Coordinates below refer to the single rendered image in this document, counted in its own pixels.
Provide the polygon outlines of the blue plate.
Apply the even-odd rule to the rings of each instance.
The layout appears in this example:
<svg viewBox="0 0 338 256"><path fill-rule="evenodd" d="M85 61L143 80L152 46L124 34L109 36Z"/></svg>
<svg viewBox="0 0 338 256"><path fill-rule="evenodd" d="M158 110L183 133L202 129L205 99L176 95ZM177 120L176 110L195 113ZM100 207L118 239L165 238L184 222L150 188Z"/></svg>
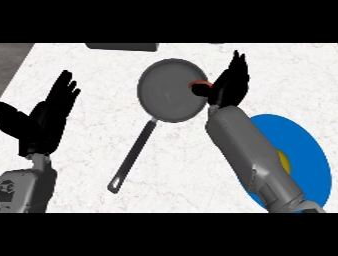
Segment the blue plate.
<svg viewBox="0 0 338 256"><path fill-rule="evenodd" d="M304 199L322 207L332 187L331 167L323 149L307 130L288 118L260 115L251 118L274 149L286 154L289 175L304 191Z"/></svg>

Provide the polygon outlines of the dark grey flat appliance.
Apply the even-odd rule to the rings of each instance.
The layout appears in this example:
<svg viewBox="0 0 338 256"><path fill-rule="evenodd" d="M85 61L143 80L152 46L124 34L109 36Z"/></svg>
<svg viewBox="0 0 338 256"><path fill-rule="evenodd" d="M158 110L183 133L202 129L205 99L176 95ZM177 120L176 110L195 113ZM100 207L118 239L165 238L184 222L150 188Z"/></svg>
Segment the dark grey flat appliance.
<svg viewBox="0 0 338 256"><path fill-rule="evenodd" d="M90 49L147 51L147 52L155 52L158 50L156 43L87 43L87 47Z"/></svg>

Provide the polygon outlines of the yellow round vegetable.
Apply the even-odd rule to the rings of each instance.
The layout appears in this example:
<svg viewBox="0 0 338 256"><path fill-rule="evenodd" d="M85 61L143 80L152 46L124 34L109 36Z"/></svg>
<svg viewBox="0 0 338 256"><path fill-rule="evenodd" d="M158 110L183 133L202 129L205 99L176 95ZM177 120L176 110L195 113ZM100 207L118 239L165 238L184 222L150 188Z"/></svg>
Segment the yellow round vegetable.
<svg viewBox="0 0 338 256"><path fill-rule="evenodd" d="M282 167L283 167L286 173L291 175L292 174L292 167L291 167L289 158L288 158L288 156L286 156L286 154L283 153L282 150L277 149L276 151L277 151Z"/></svg>

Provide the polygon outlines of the orange sweet potato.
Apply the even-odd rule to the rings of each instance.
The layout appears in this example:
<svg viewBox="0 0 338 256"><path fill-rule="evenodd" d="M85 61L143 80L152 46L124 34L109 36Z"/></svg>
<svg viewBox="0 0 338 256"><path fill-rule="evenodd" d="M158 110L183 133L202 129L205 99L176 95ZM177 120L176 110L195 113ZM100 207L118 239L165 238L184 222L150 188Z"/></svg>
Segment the orange sweet potato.
<svg viewBox="0 0 338 256"><path fill-rule="evenodd" d="M212 88L212 83L211 82L208 82L208 81L205 81L205 80L196 80L196 81L192 81L190 83L189 83L189 88L192 89L192 87L195 86L195 85L207 85L209 88Z"/></svg>

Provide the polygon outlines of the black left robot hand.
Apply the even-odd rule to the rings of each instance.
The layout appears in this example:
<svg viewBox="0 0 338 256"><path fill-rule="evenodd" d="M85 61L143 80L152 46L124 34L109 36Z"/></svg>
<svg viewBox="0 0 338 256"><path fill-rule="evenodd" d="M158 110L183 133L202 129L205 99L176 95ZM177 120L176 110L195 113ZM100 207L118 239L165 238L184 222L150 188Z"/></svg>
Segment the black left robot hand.
<svg viewBox="0 0 338 256"><path fill-rule="evenodd" d="M19 140L19 155L50 155L60 143L66 119L81 90L72 73L63 70L47 98L29 115L0 101L0 130Z"/></svg>

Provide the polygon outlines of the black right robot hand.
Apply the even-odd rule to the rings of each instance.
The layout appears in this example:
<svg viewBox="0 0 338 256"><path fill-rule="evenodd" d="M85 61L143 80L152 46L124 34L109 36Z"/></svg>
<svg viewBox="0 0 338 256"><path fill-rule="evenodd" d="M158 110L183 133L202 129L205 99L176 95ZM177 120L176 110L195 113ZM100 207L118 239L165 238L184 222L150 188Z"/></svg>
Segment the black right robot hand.
<svg viewBox="0 0 338 256"><path fill-rule="evenodd" d="M224 108L238 106L248 93L249 73L245 55L235 51L227 69L223 71L212 88L207 85L195 85L192 93L208 99L209 105Z"/></svg>

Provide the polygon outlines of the grey frying pan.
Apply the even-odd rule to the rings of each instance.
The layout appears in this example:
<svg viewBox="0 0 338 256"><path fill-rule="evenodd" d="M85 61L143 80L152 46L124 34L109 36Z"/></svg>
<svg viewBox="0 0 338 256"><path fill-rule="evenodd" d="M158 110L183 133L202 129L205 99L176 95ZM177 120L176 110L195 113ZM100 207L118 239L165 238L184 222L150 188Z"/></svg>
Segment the grey frying pan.
<svg viewBox="0 0 338 256"><path fill-rule="evenodd" d="M159 121L184 122L202 111L207 100L192 93L189 84L208 81L202 69L183 59L164 59L145 70L137 84L140 105L150 115L108 190L116 194Z"/></svg>

